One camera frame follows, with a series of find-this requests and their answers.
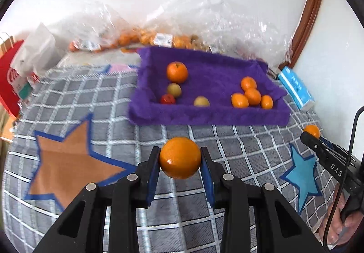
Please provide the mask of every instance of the tissue box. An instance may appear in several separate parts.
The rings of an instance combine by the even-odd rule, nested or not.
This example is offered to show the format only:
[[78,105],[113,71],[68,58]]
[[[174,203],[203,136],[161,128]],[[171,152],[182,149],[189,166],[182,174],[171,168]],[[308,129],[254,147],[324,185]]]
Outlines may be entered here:
[[307,111],[314,106],[314,98],[311,96],[303,81],[290,68],[284,67],[281,73],[278,74],[278,78],[300,110]]

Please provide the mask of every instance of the black cable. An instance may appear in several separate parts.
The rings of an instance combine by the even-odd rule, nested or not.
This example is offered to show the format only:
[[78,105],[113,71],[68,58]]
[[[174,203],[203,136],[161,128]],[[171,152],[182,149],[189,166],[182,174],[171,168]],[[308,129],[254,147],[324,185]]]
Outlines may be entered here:
[[349,164],[350,164],[351,153],[353,151],[353,146],[354,146],[356,125],[358,123],[359,115],[363,111],[364,111],[364,106],[362,108],[360,108],[356,112],[356,115],[355,115],[355,118],[354,118],[353,129],[351,131],[351,137],[350,137],[349,151],[348,151],[348,156],[346,158],[345,170],[344,170],[344,174],[343,174],[343,180],[339,184],[339,189],[337,190],[336,198],[334,200],[334,204],[332,205],[332,209],[331,209],[329,218],[327,219],[327,223],[326,223],[326,226],[325,226],[324,237],[323,237],[323,246],[324,246],[324,249],[326,250],[326,252],[330,252],[330,250],[329,250],[329,248],[327,246],[327,236],[329,234],[329,228],[330,228],[330,225],[331,225],[332,218],[334,217],[334,213],[335,213],[337,204],[339,203],[340,195],[341,195],[341,193],[343,191],[344,182],[345,182],[345,179],[346,179],[346,174],[348,173],[348,168],[349,168]]

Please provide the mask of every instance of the finger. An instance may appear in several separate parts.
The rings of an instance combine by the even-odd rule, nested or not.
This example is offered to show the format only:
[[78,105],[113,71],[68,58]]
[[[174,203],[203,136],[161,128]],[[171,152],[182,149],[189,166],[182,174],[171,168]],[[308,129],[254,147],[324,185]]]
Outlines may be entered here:
[[344,226],[358,228],[362,219],[363,219],[363,214],[360,211],[356,211],[346,218]]
[[343,223],[340,218],[340,210],[336,209],[334,216],[332,217],[330,228],[333,229],[337,234],[343,230]]
[[346,232],[340,238],[339,242],[337,243],[338,245],[347,243],[352,238],[352,236],[358,229],[362,219],[363,219],[363,214],[359,211],[352,213],[346,218],[344,223],[344,226],[346,227]]
[[[324,232],[325,232],[326,224],[327,224],[327,218],[322,221],[321,226],[318,229],[318,233],[319,233],[322,241],[324,241]],[[329,245],[333,244],[333,243],[337,242],[338,239],[339,239],[339,235],[330,226],[329,233],[327,235],[327,244],[329,244]]]
[[344,197],[343,193],[341,193],[341,195],[340,195],[339,202],[337,203],[337,207],[339,208],[340,211],[345,207],[345,197]]
[[337,195],[337,192],[338,192],[338,190],[339,190],[339,186],[340,186],[340,184],[338,184],[338,183],[335,185],[334,196],[333,196],[333,199],[334,199],[334,200],[335,200],[336,195]]
[[[327,223],[327,218],[329,217],[329,214],[331,213],[332,206],[333,206],[333,204],[331,204],[327,209],[328,212],[327,212],[326,217],[325,217],[325,220],[326,220],[325,221],[325,226],[326,226],[326,223]],[[343,230],[343,223],[342,223],[341,218],[340,218],[340,210],[339,209],[335,210],[334,216],[333,216],[332,221],[331,221],[330,228],[333,229],[337,234],[340,234],[340,232]]]

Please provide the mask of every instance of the metal rivet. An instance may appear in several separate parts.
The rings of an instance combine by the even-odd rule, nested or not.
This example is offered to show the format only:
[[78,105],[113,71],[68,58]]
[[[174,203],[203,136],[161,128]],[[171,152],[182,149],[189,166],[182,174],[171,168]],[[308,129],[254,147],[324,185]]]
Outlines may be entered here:
[[138,175],[137,174],[129,174],[128,177],[126,177],[126,179],[128,179],[129,181],[135,181],[138,179]]
[[86,190],[87,191],[94,190],[95,188],[96,188],[96,184],[95,183],[88,183],[88,185],[86,185]]
[[264,188],[269,190],[269,191],[272,191],[274,190],[276,187],[272,184],[272,183],[265,183],[264,184]]
[[234,179],[234,176],[232,175],[232,174],[228,174],[228,173],[226,173],[226,174],[223,174],[223,179],[224,180],[226,180],[226,181],[231,181],[231,180],[233,180]]

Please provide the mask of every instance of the plaid blanket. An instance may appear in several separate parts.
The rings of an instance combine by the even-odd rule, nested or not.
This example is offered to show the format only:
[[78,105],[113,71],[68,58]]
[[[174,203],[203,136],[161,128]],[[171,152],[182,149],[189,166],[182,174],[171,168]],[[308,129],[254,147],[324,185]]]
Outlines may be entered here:
[[[34,130],[64,136],[87,113],[93,112],[91,144],[102,155],[137,165],[147,160],[153,146],[162,147],[170,138],[185,136],[206,146],[214,161],[249,184],[274,184],[298,210],[298,190],[280,176],[292,166],[289,143],[303,157],[312,151],[300,142],[307,124],[320,121],[314,111],[300,112],[292,98],[286,127],[278,126],[134,126],[127,110],[137,73],[103,73],[105,67],[53,69],[41,79],[24,110],[8,152],[3,178],[5,232],[20,253],[30,253],[51,227],[60,209],[54,200],[24,200],[32,173],[37,168]],[[313,229],[327,211],[335,182],[318,164],[315,180],[323,196],[308,198],[301,213]],[[251,208],[251,248],[256,235]],[[223,210],[213,210],[206,201],[201,175],[173,180],[162,171],[154,201],[149,209],[138,209],[137,225],[141,252],[219,252]],[[110,210],[104,231],[104,252],[108,251]]]

